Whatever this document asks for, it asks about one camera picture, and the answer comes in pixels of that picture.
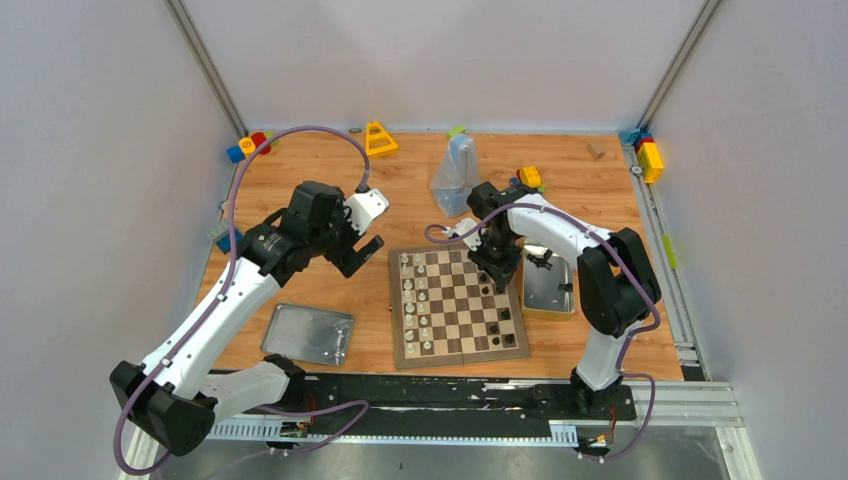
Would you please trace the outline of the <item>silver metal tin box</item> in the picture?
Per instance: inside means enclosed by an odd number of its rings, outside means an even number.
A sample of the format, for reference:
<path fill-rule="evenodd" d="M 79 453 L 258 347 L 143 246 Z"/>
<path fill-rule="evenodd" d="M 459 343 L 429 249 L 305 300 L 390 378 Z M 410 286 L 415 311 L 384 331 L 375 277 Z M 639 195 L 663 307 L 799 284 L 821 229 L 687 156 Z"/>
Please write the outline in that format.
<path fill-rule="evenodd" d="M 565 322 L 576 311 L 572 266 L 552 250 L 532 242 L 523 247 L 520 299 L 525 315 Z"/>

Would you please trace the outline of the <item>wooden chess board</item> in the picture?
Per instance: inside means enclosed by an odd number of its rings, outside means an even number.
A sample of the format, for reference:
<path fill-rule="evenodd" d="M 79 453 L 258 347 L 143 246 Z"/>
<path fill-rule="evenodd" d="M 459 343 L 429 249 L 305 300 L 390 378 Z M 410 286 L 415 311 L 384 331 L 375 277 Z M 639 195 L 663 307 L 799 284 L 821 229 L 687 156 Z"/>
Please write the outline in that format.
<path fill-rule="evenodd" d="M 433 245 L 388 254 L 395 367 L 523 359 L 530 355 L 513 283 L 500 289 L 469 249 Z"/>

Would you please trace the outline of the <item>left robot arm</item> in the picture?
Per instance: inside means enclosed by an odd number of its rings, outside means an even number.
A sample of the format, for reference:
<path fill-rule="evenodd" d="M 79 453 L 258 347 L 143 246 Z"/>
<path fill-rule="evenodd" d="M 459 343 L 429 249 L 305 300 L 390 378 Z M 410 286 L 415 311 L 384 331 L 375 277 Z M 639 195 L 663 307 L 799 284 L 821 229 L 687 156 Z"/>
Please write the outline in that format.
<path fill-rule="evenodd" d="M 247 230 L 215 289 L 179 328 L 140 364 L 120 362 L 110 383 L 128 419 L 168 453 L 184 456 L 219 422 L 271 405 L 298 411 L 306 400 L 304 371 L 279 355 L 229 374 L 211 369 L 260 307 L 316 257 L 349 278 L 383 245 L 356 244 L 389 208 L 376 188 L 345 196 L 337 187 L 306 181 L 288 206 Z"/>

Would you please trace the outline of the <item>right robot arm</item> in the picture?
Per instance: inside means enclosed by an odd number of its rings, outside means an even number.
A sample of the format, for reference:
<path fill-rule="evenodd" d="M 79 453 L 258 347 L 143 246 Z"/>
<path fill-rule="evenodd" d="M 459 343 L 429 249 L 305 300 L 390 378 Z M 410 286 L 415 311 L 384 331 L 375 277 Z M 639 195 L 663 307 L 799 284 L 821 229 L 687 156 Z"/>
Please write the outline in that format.
<path fill-rule="evenodd" d="M 611 403 L 623 378 L 621 365 L 643 320 L 661 321 L 662 293 L 638 233 L 592 226 L 552 205 L 536 189 L 515 185 L 498 190 L 484 182 L 467 204 L 479 219 L 466 239 L 470 259 L 495 284 L 509 284 L 523 258 L 520 239 L 535 242 L 577 271 L 579 303 L 590 325 L 582 358 L 571 374 L 571 403 L 596 417 Z"/>

